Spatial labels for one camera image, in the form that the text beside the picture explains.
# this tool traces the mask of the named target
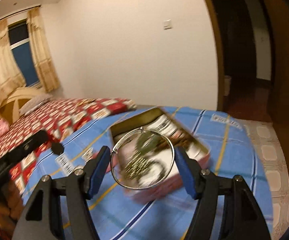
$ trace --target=blue plaid bedsheet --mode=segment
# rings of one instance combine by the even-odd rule
[[[264,169],[245,128],[227,114],[188,107],[164,107],[174,114],[194,136],[210,148],[210,169],[219,176],[232,178],[241,174],[251,188],[262,213],[272,231],[273,211],[271,193]],[[63,141],[65,154],[74,166],[84,165],[81,156],[90,148],[99,151],[103,145],[112,148],[109,127],[145,109],[92,120]],[[53,179],[64,177],[51,150],[43,152],[23,193],[24,203],[40,178],[49,174]],[[218,207],[211,239],[218,239],[223,196],[218,197]],[[130,201],[123,188],[117,186],[111,173],[105,175],[99,193],[87,201],[93,222],[103,240],[180,240],[191,222],[197,201],[192,200],[184,188],[163,199],[141,205]],[[66,239],[73,239],[70,229],[66,198],[61,197],[62,219]]]

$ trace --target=pillow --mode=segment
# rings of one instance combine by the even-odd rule
[[[26,102],[23,107],[21,107],[19,111],[19,115],[22,116],[24,114],[30,114],[46,102],[50,100],[52,96],[49,94],[41,94]]]
[[[4,136],[9,131],[9,123],[1,118],[0,119],[0,137]]]
[[[43,100],[41,103],[37,104],[33,108],[31,108],[28,112],[24,114],[24,116],[27,116],[28,114],[31,114],[34,110],[38,109],[40,106],[43,106],[45,103],[49,102],[50,99]]]

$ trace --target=window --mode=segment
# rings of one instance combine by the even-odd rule
[[[39,83],[34,68],[26,22],[9,27],[10,49],[28,87]]]

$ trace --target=blue gripper pad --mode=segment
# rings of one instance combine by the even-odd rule
[[[177,164],[185,190],[193,199],[197,199],[196,176],[199,175],[201,167],[196,160],[188,157],[183,147],[175,147],[174,153],[175,163]]]
[[[107,146],[102,146],[100,152],[94,160],[89,160],[84,167],[85,176],[85,192],[88,199],[91,199],[98,193],[103,181],[105,172],[110,163],[111,151]]]

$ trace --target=screw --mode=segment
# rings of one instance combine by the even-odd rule
[[[203,169],[203,170],[201,170],[201,173],[202,173],[202,175],[209,175],[210,174],[210,171],[208,170],[208,169]]]
[[[74,168],[74,170],[79,170],[79,169],[83,169],[83,166],[82,165],[78,165],[77,167]]]
[[[243,178],[242,178],[240,175],[234,176],[234,179],[235,179],[237,182],[242,182],[242,181],[243,181]]]
[[[83,174],[83,169],[77,169],[74,171],[74,174],[79,176],[79,175],[82,175]]]
[[[48,181],[50,179],[50,176],[49,175],[44,175],[44,176],[42,176],[42,178],[41,178],[41,180],[43,181],[43,182],[46,182],[46,181]]]

